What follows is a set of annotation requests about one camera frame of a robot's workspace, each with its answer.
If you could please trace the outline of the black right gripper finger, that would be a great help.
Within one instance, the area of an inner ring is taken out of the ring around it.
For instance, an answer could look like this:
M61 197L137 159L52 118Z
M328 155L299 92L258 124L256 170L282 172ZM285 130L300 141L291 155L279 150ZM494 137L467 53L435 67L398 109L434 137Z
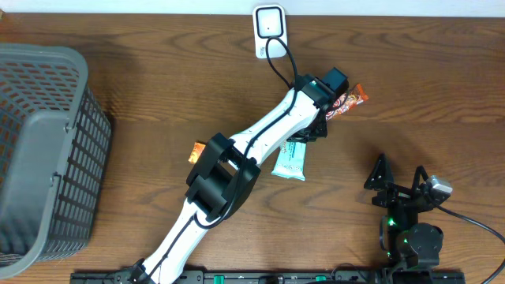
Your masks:
M418 166L415 170L412 184L413 192L424 192L426 190L426 181L428 180L428 175L423 166Z
M385 154L380 154L371 174L364 183L364 189L382 191L388 189L394 183L391 164Z

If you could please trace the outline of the red candy bar wrapper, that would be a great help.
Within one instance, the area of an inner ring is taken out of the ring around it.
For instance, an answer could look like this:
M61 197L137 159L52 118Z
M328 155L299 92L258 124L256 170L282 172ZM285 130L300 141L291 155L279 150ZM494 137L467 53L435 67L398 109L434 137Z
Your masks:
M326 113L326 121L335 116L346 113L348 110L368 100L368 96L361 84L356 84L350 90L342 94Z

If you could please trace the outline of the teal wipes packet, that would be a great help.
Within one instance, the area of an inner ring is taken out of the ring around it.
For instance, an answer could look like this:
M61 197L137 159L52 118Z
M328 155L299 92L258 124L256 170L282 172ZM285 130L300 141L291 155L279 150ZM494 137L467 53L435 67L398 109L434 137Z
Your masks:
M279 156L271 174L281 178L295 178L305 181L305 153L306 144L284 142L280 147Z

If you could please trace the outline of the orange small box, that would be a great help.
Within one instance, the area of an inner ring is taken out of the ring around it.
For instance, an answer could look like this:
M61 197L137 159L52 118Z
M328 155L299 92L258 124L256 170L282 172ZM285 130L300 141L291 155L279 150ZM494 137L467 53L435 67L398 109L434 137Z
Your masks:
M188 161L191 164L196 164L198 159L201 157L205 147L206 147L205 143L195 142L193 145L193 149L190 153Z

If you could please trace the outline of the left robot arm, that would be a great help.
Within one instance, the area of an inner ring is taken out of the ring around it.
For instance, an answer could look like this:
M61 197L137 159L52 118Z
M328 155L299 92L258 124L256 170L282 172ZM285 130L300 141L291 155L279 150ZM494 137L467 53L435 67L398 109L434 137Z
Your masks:
M327 136L326 115L349 87L342 72L296 76L282 102L257 123L227 138L215 134L186 179L189 187L176 223L147 259L135 264L131 283L173 283L204 235L249 197L260 166L284 142Z

